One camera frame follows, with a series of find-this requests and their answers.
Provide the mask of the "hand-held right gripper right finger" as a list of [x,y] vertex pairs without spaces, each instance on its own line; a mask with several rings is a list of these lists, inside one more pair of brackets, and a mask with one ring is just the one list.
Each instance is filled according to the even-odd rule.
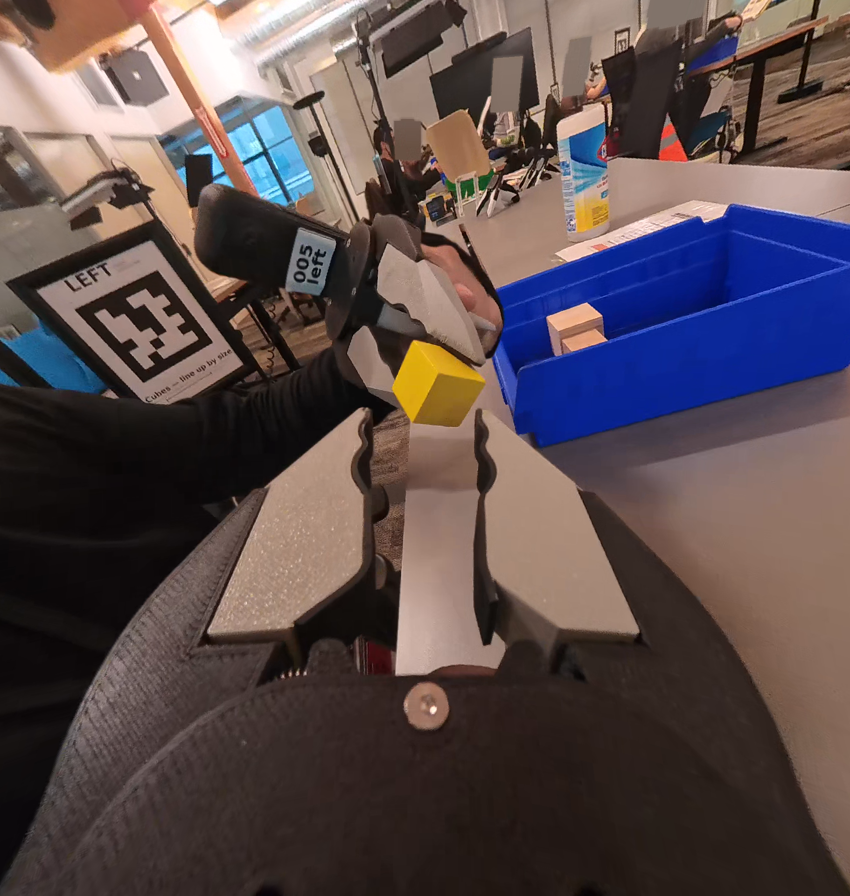
[[474,617],[481,643],[632,644],[640,629],[576,483],[477,409]]

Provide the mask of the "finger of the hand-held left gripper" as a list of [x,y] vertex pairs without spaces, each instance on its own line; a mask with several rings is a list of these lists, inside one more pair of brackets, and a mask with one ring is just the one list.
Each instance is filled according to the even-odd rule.
[[465,363],[485,364],[474,320],[449,276],[430,261],[387,246],[377,265],[376,294],[391,308],[378,315],[382,329],[435,344]]
[[363,326],[345,341],[345,379],[393,407],[394,385],[412,337],[377,326]]

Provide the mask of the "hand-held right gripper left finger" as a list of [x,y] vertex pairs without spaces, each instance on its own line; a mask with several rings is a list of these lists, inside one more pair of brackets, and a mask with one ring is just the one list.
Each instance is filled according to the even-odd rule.
[[359,409],[274,478],[207,627],[214,644],[339,638],[339,601],[372,585],[372,416]]

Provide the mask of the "wooden support post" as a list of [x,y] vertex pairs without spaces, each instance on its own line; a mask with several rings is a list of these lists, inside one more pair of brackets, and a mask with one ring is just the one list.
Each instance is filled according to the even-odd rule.
[[236,189],[250,196],[258,196],[247,170],[238,157],[214,106],[201,88],[195,73],[165,18],[162,6],[151,3],[139,19],[147,37],[173,78],[179,93],[188,105],[208,143],[223,164],[225,173]]

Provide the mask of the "green box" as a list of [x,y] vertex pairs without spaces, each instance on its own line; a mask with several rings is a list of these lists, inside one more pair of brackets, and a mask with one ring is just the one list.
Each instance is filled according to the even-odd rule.
[[488,189],[493,184],[496,171],[489,170],[488,173],[478,175],[475,172],[469,172],[453,179],[446,173],[441,174],[442,182],[445,189],[449,192],[453,202],[456,205],[466,205],[477,203],[486,197]]

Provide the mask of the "large natural wooden cube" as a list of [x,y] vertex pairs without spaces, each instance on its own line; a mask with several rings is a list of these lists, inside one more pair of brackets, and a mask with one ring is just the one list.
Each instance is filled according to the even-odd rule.
[[568,335],[590,329],[600,329],[604,334],[602,315],[596,308],[587,303],[547,316],[546,324],[552,353],[556,357],[563,355],[561,353],[561,339]]

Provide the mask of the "framed black-white marker sign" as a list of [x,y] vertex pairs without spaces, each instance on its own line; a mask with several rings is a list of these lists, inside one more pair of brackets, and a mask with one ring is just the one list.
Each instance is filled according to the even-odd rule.
[[173,405],[262,374],[158,218],[6,286],[118,397]]

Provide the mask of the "tan wooden board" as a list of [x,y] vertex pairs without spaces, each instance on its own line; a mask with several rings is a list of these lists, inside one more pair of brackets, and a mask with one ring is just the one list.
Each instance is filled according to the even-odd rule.
[[466,110],[455,110],[427,126],[424,135],[447,182],[455,183],[471,175],[492,176],[488,151]]

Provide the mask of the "blue plastic bin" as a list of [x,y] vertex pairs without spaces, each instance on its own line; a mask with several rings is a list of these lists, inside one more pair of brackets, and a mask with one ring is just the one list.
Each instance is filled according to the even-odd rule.
[[[547,447],[850,365],[850,224],[730,205],[498,295],[501,391]],[[607,342],[554,356],[547,316],[584,303]]]

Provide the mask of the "black wall speaker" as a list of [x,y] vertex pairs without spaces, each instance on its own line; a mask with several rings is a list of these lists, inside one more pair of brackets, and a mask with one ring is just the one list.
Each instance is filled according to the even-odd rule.
[[107,54],[99,64],[126,105],[149,107],[170,95],[150,56],[140,49]]

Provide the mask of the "printed paper sheet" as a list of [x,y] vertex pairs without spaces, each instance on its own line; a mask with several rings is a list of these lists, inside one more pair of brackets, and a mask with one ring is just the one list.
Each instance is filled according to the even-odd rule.
[[560,263],[570,263],[590,255],[604,251],[613,246],[622,245],[638,238],[650,236],[667,228],[673,227],[689,219],[698,218],[702,222],[711,222],[722,218],[730,207],[728,203],[711,203],[701,200],[689,200],[679,205],[660,210],[652,215],[621,227],[610,230],[597,238],[572,244],[569,247],[556,252],[556,258]]

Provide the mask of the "white blue wipes canister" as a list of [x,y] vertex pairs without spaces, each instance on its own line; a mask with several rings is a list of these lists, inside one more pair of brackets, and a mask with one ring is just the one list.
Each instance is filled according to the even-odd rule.
[[585,106],[564,118],[557,125],[557,150],[568,242],[604,234],[610,224],[604,106]]

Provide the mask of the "grey desk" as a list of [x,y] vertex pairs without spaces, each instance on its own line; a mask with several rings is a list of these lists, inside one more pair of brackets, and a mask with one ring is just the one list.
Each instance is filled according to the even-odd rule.
[[[610,163],[612,230],[687,200],[850,222],[850,172]],[[557,181],[469,218],[497,287],[559,262]],[[397,672],[498,665],[473,619],[473,418],[411,429]],[[850,366],[543,450],[599,497],[711,613],[780,729],[850,880]]]

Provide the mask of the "black monitor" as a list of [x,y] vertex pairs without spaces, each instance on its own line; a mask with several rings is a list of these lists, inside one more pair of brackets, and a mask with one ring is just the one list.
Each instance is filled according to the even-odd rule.
[[493,62],[498,58],[521,56],[522,85],[519,110],[531,111],[541,105],[531,29],[508,35],[505,31],[482,40],[452,58],[452,64],[430,78],[439,118],[457,110],[469,113],[474,123],[491,94]]

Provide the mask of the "yellow wooden cube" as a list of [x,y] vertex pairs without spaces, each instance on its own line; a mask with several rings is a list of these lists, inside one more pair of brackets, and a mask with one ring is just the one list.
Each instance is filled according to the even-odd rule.
[[392,391],[412,424],[458,428],[485,385],[477,370],[441,346],[413,341]]

